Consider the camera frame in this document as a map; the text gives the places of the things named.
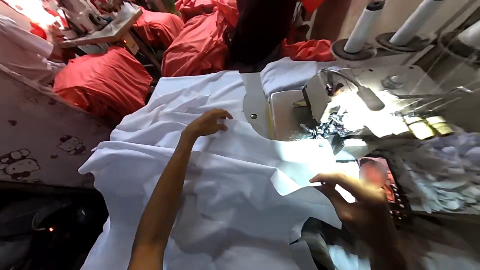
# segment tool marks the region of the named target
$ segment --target red fabric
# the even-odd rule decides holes
[[[142,10],[144,13],[133,25],[135,31],[150,46],[168,48],[183,27],[181,18],[167,12]]]
[[[311,39],[292,45],[288,45],[287,40],[284,39],[281,55],[282,57],[288,56],[294,61],[328,62],[335,60],[330,51],[330,41],[326,39]]]
[[[325,0],[302,0],[307,12],[314,12]]]
[[[212,14],[190,19],[163,54],[162,75],[178,77],[222,71],[228,54],[223,42],[227,27],[227,19],[216,8]]]
[[[53,90],[65,100],[102,118],[120,122],[145,106],[152,77],[126,49],[70,60],[55,76]]]
[[[239,18],[237,0],[178,0],[175,2],[175,8],[180,12],[185,23],[203,13],[213,13],[214,7],[218,7],[233,27],[237,26]]]
[[[32,27],[32,29],[30,30],[30,33],[37,35],[43,38],[44,40],[47,40],[47,34],[43,30],[43,28],[41,28],[39,25],[34,24],[32,22],[30,22],[30,26]]]

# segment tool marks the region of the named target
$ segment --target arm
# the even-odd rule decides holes
[[[168,236],[175,221],[185,181],[188,161],[198,137],[227,130],[218,119],[232,116],[226,110],[214,109],[189,124],[160,176],[145,207],[133,242],[129,270],[161,270]]]

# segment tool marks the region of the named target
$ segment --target sewing worker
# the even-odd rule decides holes
[[[48,60],[53,51],[52,43],[0,15],[0,64],[32,81],[49,84],[65,67]]]
[[[227,127],[217,122],[226,118],[233,119],[226,110],[210,110],[190,123],[181,133],[177,148],[140,219],[129,270],[163,269],[163,255],[179,208],[193,145],[201,136],[226,131]],[[322,183],[317,188],[332,202],[342,224],[357,239],[367,243],[371,251],[372,270],[405,269],[382,189],[367,189],[358,180],[342,174],[319,174],[310,182]],[[349,191],[357,202],[350,204],[345,201],[335,190],[336,184]]]

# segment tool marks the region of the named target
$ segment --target sewing machine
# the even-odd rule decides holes
[[[472,93],[462,86],[445,91],[417,66],[322,69],[303,89],[268,98],[273,139],[324,137],[339,152],[345,139],[359,138],[371,149],[379,138],[414,138],[402,116],[433,116]]]

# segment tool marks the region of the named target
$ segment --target hand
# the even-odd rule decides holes
[[[218,119],[233,119],[233,117],[226,110],[213,109],[206,111],[199,118],[191,122],[182,132],[184,135],[198,138],[200,136],[207,136],[217,133],[220,130],[226,131],[228,128],[224,124],[219,124]]]
[[[405,268],[405,261],[398,250],[396,229],[382,189],[367,189],[358,179],[340,173],[318,174],[310,179],[310,182],[322,183],[316,188],[332,202],[345,228],[369,245],[373,253],[374,265],[381,268],[388,261],[390,263],[394,261],[395,269]],[[336,185],[350,192],[357,202],[348,203],[335,190]]]

